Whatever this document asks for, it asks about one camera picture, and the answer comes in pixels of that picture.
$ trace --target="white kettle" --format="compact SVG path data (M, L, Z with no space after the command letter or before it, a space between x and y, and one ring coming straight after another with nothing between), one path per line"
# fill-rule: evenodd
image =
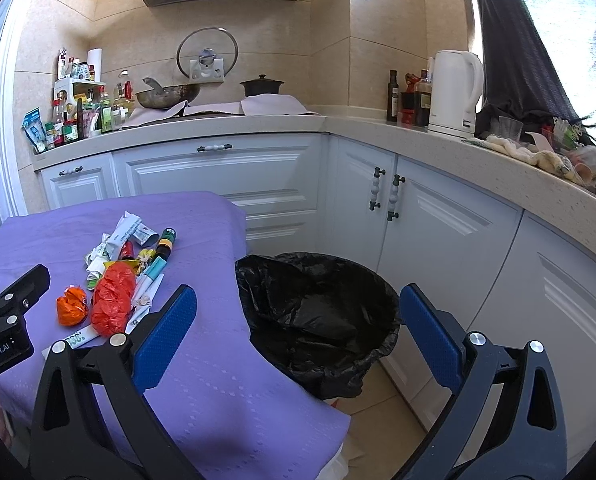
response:
M484 71L478 56L460 50L435 55L429 131L473 137Z

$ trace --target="drawer handle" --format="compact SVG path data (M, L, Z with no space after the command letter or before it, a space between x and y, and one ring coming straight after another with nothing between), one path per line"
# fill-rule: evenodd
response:
M73 170L60 171L59 175L65 176L65 175L70 175L73 173L80 173L80 171L82 171L82 166L78 166L77 168L74 168Z
M221 152L233 148L231 144L214 144L213 146L199 146L198 152Z
M375 211L376 208L380 208L380 202L378 200L378 193L380 192L380 175L384 175L387 172L381 170L376 166L373 172L373 181L371 183L371 200L369 200L369 211Z
M394 218L399 218L399 214L395 212L396 203L398 203L398 187L401 182L405 182L406 179L399 174L393 176L393 182L391 183L391 190L389 192L389 208L387 211L387 222L393 222Z

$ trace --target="black garbage bag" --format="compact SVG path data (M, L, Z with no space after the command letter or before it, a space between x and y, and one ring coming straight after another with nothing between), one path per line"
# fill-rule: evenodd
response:
M398 340L398 294L372 270L313 253L236 262L251 343L319 399L356 397Z

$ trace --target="red plastic bag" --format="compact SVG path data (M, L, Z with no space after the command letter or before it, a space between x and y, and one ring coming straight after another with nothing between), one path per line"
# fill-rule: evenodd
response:
M102 336L124 332L129 320L136 277L124 262L109 267L95 285L91 324Z

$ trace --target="plastic bag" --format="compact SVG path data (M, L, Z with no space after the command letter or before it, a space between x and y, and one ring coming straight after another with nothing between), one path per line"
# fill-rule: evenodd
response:
M91 324L98 334L109 337L124 332L135 288L135 274L126 263L116 262L106 270L93 297Z
M251 343L320 399L356 397L398 340L398 295L373 271L312 253L236 262Z
M73 326L84 321L89 313L86 306L86 293L79 286L71 285L64 291L64 296L56 300L58 323Z

